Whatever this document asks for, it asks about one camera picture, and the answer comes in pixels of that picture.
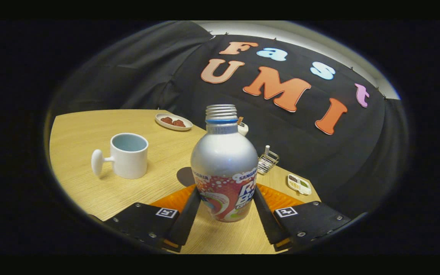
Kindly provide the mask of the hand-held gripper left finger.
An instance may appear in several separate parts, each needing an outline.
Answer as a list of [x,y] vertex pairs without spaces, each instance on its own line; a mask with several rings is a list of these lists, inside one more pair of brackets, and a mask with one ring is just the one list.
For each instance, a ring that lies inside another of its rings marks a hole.
[[141,244],[180,252],[193,226],[201,198],[195,186],[151,204],[134,202],[104,224]]

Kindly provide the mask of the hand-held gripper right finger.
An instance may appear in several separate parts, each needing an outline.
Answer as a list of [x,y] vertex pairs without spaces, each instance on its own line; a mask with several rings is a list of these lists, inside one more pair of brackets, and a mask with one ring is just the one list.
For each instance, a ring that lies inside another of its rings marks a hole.
[[258,183],[254,202],[276,252],[302,252],[327,240],[351,218],[320,201],[302,202]]

